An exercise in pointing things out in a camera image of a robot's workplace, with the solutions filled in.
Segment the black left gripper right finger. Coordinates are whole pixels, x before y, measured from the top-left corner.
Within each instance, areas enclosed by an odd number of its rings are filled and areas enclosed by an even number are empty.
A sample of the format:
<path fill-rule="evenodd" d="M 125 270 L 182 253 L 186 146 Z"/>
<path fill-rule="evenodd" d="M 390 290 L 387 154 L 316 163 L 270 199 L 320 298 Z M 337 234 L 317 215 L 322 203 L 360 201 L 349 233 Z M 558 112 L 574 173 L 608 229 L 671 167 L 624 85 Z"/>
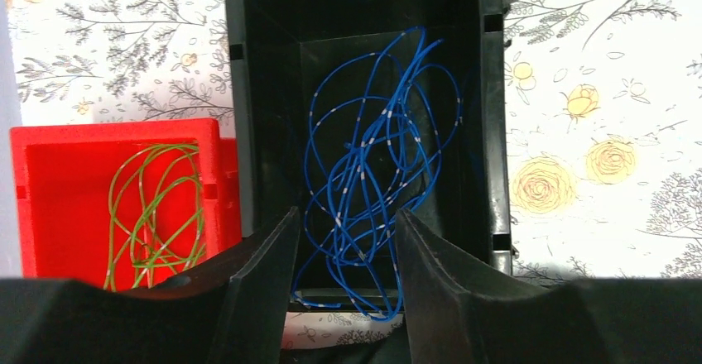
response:
<path fill-rule="evenodd" d="M 414 214 L 395 236 L 415 363 L 698 363 L 701 283 L 578 279 L 548 289 L 506 275 Z"/>

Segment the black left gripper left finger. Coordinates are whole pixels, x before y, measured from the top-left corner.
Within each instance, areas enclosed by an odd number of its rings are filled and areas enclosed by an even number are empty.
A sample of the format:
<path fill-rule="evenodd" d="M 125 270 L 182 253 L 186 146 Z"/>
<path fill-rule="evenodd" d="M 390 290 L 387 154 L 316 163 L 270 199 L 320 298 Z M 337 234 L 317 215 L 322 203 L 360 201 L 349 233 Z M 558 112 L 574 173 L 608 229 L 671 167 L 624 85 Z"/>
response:
<path fill-rule="evenodd" d="M 297 208 L 152 288 L 1 282 L 4 363 L 275 363 L 300 236 Z"/>

